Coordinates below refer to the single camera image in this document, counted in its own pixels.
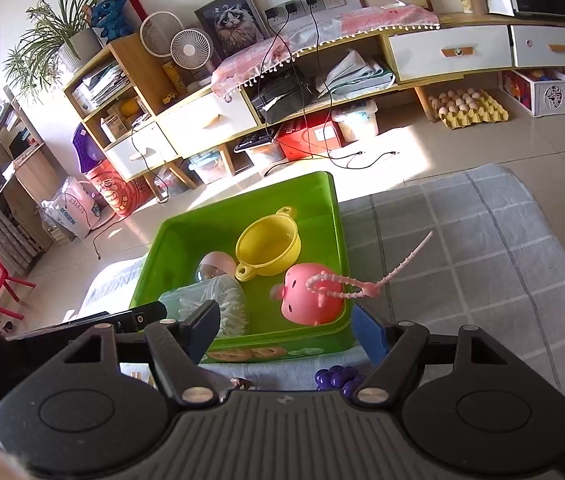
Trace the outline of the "wall power strip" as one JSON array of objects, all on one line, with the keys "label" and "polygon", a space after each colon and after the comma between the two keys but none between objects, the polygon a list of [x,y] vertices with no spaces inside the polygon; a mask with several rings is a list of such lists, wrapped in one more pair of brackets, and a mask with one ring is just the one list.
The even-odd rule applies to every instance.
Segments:
[{"label": "wall power strip", "polygon": [[289,23],[307,15],[333,10],[345,6],[345,0],[289,0],[264,11],[265,23],[269,25]]}]

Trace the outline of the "blue stitch plush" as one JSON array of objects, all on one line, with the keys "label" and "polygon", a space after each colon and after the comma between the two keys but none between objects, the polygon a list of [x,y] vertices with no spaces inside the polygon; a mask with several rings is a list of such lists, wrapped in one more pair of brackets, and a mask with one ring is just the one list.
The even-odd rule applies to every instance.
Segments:
[{"label": "blue stitch plush", "polygon": [[87,24],[100,30],[100,38],[109,42],[133,34],[134,29],[124,15],[127,0],[102,0],[93,6],[82,6]]}]

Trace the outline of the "folded light cloths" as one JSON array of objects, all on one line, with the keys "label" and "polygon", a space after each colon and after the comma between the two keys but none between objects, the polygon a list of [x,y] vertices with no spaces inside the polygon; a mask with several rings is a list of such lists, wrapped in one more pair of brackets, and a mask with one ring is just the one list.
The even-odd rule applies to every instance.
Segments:
[{"label": "folded light cloths", "polygon": [[324,78],[316,78],[315,87],[319,98],[337,98],[367,89],[386,89],[394,82],[395,75],[386,63],[350,49]]}]

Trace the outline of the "yellow toy pot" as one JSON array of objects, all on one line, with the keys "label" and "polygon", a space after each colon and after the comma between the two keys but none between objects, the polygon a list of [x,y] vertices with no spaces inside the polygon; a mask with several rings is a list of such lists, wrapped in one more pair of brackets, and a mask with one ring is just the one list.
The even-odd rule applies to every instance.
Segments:
[{"label": "yellow toy pot", "polygon": [[286,206],[244,229],[235,246],[238,281],[285,273],[296,263],[302,247],[296,216],[296,209]]}]

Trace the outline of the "grey checked blanket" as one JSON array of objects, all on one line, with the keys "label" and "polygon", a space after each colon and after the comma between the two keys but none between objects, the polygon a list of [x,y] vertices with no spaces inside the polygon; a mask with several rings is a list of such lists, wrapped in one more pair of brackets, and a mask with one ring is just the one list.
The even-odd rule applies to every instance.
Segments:
[{"label": "grey checked blanket", "polygon": [[476,324],[565,395],[565,250],[511,170],[336,190],[356,278],[380,278],[415,254],[371,301],[379,315],[438,334]]}]

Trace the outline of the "clear storage box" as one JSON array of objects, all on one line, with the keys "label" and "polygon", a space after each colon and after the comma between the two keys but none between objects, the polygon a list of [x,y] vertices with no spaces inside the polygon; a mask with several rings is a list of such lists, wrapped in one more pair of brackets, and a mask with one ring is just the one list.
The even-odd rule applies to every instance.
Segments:
[{"label": "clear storage box", "polygon": [[345,142],[367,140],[379,133],[377,112],[376,101],[369,99],[338,108],[333,112],[333,121],[337,122]]}]

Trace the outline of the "pink pig toy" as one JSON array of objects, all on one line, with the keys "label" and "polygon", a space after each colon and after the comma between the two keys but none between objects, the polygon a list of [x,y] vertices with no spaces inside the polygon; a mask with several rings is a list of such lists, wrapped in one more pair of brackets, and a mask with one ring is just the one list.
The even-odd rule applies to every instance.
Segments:
[{"label": "pink pig toy", "polygon": [[284,281],[269,292],[273,301],[280,302],[281,314],[300,325],[317,326],[336,321],[343,311],[345,300],[328,292],[342,292],[342,284],[325,280],[333,270],[320,263],[298,263],[288,269]]}]

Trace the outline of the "purple plastic chair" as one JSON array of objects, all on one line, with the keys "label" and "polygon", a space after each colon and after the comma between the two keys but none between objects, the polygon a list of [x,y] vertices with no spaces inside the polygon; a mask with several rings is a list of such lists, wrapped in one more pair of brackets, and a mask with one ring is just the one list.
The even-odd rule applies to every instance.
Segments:
[{"label": "purple plastic chair", "polygon": [[88,174],[89,171],[92,171],[100,162],[106,159],[104,152],[98,148],[98,145],[92,140],[92,137],[82,124],[76,127],[72,144],[82,174]]}]

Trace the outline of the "wooden tv cabinet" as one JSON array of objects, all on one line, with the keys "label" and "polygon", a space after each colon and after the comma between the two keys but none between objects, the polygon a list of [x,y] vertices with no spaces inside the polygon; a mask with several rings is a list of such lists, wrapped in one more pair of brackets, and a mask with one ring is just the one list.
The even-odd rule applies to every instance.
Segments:
[{"label": "wooden tv cabinet", "polygon": [[511,68],[565,68],[565,21],[367,8],[231,55],[158,117],[178,157],[338,105]]}]

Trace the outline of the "purple toy grapes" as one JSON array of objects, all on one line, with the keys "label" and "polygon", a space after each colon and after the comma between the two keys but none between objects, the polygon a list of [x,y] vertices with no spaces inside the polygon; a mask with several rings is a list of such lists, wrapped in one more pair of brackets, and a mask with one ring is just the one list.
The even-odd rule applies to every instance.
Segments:
[{"label": "purple toy grapes", "polygon": [[318,370],[314,375],[317,391],[338,390],[345,398],[351,398],[352,394],[363,384],[365,379],[366,375],[351,365],[333,365],[332,367]]}]

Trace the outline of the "white fan rear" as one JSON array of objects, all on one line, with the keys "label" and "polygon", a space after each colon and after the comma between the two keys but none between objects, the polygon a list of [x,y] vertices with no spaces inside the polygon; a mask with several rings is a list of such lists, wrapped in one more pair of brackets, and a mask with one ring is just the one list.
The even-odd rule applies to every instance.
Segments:
[{"label": "white fan rear", "polygon": [[142,46],[156,58],[171,55],[171,42],[184,29],[182,21],[172,12],[159,11],[149,14],[142,21],[139,37]]}]

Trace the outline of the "green plastic bin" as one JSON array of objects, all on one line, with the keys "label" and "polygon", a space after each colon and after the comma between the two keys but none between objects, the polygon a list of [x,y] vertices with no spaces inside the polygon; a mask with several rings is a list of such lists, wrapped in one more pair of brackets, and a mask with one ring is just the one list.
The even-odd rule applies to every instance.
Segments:
[{"label": "green plastic bin", "polygon": [[132,307],[194,284],[194,270],[210,252],[237,264],[246,296],[247,327],[217,337],[205,362],[300,359],[351,348],[351,302],[329,323],[301,325],[270,298],[270,290],[295,264],[317,263],[335,273],[349,270],[335,184],[325,171],[282,181],[165,220],[151,244]]}]

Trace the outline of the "white fan front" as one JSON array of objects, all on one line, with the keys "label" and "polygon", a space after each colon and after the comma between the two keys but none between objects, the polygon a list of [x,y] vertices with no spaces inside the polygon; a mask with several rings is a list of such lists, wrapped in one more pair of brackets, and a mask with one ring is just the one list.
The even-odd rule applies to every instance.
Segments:
[{"label": "white fan front", "polygon": [[213,44],[202,30],[186,28],[172,38],[171,55],[173,61],[185,70],[199,70],[211,61]]}]

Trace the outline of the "white fan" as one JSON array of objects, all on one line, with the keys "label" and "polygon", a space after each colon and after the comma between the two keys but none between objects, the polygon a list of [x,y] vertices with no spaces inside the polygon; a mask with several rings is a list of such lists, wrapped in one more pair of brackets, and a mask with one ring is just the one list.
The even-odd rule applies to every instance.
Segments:
[{"label": "white fan", "polygon": [[211,61],[213,44],[202,30],[186,28],[172,38],[171,55],[173,61],[185,70],[199,70]]},{"label": "white fan", "polygon": [[142,21],[139,37],[142,46],[156,58],[171,55],[171,42],[184,29],[182,21],[172,12],[159,11],[149,14]]}]

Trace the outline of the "white shopping bag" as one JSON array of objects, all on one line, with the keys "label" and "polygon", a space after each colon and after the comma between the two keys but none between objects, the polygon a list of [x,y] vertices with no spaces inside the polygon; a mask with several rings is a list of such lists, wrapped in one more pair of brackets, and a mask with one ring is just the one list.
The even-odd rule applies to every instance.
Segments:
[{"label": "white shopping bag", "polygon": [[47,217],[84,240],[98,226],[100,207],[74,177],[67,177],[51,200],[40,203]]}]

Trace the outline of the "red patterned bag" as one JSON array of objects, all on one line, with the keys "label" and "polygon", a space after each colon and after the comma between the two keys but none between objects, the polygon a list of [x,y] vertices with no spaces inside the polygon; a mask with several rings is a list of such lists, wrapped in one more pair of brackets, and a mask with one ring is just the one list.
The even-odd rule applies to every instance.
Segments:
[{"label": "red patterned bag", "polygon": [[121,219],[154,199],[143,177],[126,181],[108,159],[86,172],[86,178]]}]

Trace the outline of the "red cardboard box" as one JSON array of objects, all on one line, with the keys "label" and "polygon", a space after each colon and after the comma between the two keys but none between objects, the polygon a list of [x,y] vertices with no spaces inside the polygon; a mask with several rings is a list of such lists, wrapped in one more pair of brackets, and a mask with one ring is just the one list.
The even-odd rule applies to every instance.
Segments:
[{"label": "red cardboard box", "polygon": [[314,113],[284,122],[276,141],[288,160],[324,155],[341,148],[343,139],[338,125],[326,112]]}]

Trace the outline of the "white toy crate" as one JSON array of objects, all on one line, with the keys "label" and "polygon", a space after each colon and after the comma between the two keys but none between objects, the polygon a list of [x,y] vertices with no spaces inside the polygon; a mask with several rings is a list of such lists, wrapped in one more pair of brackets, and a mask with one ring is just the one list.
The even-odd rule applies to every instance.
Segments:
[{"label": "white toy crate", "polygon": [[535,118],[565,115],[565,74],[559,70],[503,70],[499,88]]}]

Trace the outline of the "black printer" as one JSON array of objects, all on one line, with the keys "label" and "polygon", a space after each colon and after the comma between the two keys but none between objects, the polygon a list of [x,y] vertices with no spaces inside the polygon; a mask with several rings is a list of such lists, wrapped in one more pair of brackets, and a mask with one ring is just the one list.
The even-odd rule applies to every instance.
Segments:
[{"label": "black printer", "polygon": [[301,112],[315,99],[315,89],[299,68],[267,75],[254,85],[250,101],[266,124]]}]

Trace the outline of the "pink lace cloth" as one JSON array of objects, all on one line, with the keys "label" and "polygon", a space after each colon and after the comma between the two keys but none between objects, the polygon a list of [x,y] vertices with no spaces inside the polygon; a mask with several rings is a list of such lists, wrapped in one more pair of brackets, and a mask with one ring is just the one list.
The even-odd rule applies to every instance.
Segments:
[{"label": "pink lace cloth", "polygon": [[368,6],[341,13],[303,26],[295,32],[280,32],[225,58],[212,74],[211,90],[225,99],[245,84],[257,82],[258,78],[299,58],[301,54],[341,39],[354,39],[386,30],[412,32],[439,28],[439,18],[415,4]]}]

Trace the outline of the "framed cat picture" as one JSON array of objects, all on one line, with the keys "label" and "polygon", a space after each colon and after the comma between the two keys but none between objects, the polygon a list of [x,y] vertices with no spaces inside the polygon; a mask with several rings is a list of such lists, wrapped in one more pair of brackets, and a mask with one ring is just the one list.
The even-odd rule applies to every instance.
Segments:
[{"label": "framed cat picture", "polygon": [[194,14],[221,60],[269,37],[253,0],[214,0]]}]

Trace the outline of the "wooden shelf unit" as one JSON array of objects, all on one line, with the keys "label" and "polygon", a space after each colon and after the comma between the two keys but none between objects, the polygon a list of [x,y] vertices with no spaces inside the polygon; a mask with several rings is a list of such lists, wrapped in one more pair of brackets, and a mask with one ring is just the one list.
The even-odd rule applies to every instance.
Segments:
[{"label": "wooden shelf unit", "polygon": [[107,44],[78,70],[64,94],[124,180],[143,178],[155,188],[154,178],[166,168],[187,188],[195,188],[158,122],[180,99],[164,64],[148,53],[137,34],[126,36]]}]

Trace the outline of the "potted spider plant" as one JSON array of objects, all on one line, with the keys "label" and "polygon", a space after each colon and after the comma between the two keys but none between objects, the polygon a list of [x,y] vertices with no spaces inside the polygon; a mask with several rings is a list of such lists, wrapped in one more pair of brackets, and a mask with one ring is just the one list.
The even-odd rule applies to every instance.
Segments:
[{"label": "potted spider plant", "polygon": [[4,62],[6,81],[21,94],[37,98],[59,84],[60,49],[68,47],[77,56],[71,38],[87,29],[84,6],[97,0],[36,0],[25,14],[31,26],[8,51]]}]

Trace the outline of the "yellow egg tray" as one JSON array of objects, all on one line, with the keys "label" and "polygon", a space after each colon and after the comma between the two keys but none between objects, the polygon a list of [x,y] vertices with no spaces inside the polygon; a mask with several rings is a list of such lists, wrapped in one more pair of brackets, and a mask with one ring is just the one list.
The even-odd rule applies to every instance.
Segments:
[{"label": "yellow egg tray", "polygon": [[509,113],[503,105],[482,89],[441,92],[428,96],[428,104],[443,125],[452,130],[509,121]]}]

